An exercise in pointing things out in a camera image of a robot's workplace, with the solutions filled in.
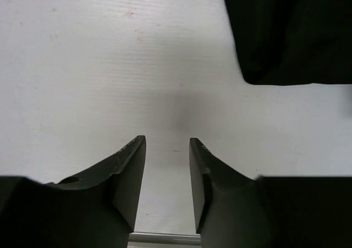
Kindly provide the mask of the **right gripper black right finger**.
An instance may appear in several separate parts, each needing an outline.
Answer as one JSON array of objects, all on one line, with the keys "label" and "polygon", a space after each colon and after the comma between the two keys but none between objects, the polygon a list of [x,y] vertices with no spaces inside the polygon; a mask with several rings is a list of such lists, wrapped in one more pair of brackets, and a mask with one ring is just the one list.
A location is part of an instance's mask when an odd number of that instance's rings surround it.
[{"label": "right gripper black right finger", "polygon": [[189,159],[202,247],[351,247],[351,177],[251,179],[197,138]]}]

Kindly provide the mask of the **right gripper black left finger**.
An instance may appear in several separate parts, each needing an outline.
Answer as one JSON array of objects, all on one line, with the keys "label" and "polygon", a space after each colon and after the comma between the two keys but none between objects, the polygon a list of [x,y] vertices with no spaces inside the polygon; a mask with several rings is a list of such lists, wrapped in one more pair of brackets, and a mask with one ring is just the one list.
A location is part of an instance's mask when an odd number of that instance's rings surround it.
[{"label": "right gripper black left finger", "polygon": [[126,247],[145,156],[139,135],[59,183],[1,177],[1,247]]}]

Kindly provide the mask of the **black pleated skirt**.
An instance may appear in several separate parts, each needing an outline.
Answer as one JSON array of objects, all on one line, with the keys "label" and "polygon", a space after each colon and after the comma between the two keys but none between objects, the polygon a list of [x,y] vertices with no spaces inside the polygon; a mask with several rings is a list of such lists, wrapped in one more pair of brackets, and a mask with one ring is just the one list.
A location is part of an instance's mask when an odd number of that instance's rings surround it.
[{"label": "black pleated skirt", "polygon": [[224,1],[247,83],[351,83],[351,0]]}]

